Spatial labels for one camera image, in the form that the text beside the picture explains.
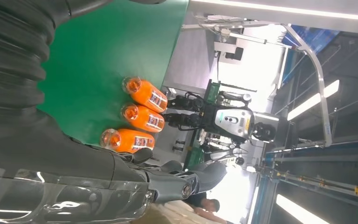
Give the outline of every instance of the white wall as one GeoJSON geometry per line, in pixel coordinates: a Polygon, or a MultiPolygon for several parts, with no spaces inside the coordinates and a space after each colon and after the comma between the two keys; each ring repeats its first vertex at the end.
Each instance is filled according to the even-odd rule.
{"type": "MultiPolygon", "coordinates": [[[[285,28],[275,25],[246,28],[243,34],[276,42],[278,37],[285,34],[285,28]]],[[[244,48],[242,59],[238,61],[221,57],[219,80],[225,84],[257,90],[249,107],[254,111],[265,112],[267,98],[273,90],[271,86],[279,78],[284,48],[242,39],[237,39],[236,45],[244,48]]]]}

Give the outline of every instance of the cable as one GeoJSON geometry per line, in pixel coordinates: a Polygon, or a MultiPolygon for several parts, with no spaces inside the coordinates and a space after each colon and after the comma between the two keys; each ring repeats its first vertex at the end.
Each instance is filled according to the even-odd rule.
{"type": "Polygon", "coordinates": [[[218,51],[217,55],[215,56],[215,58],[217,58],[217,62],[216,62],[217,81],[219,81],[219,60],[220,60],[220,55],[221,55],[221,51],[218,51]]]}

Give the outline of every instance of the clear plastic bottle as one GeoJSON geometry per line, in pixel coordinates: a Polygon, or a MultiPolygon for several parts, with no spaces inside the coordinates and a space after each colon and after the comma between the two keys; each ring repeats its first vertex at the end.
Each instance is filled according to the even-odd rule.
{"type": "Polygon", "coordinates": [[[100,145],[116,152],[134,153],[141,148],[154,148],[154,138],[150,134],[131,129],[107,129],[101,135],[100,145]]]}
{"type": "Polygon", "coordinates": [[[133,100],[157,113],[166,110],[167,97],[149,81],[139,77],[127,77],[123,80],[123,89],[129,93],[133,100]]]}
{"type": "Polygon", "coordinates": [[[163,130],[163,116],[145,106],[127,104],[121,109],[121,114],[134,127],[154,133],[163,130]]]}

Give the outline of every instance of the man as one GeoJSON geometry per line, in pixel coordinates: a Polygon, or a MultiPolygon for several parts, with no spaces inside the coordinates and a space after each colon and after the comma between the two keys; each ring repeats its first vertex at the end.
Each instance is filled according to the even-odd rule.
{"type": "Polygon", "coordinates": [[[213,212],[218,212],[220,209],[219,201],[216,199],[207,199],[207,194],[205,192],[191,195],[188,199],[183,201],[189,204],[197,215],[217,223],[227,224],[224,219],[213,214],[213,212]]]}

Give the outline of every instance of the workbench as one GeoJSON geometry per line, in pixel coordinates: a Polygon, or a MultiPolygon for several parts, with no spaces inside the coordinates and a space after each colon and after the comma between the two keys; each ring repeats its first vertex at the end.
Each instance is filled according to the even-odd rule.
{"type": "Polygon", "coordinates": [[[142,5],[113,3],[60,26],[43,64],[40,84],[61,129],[83,143],[99,145],[107,128],[128,126],[120,109],[131,98],[121,87],[126,76],[162,85],[186,14],[187,0],[142,5]]]}

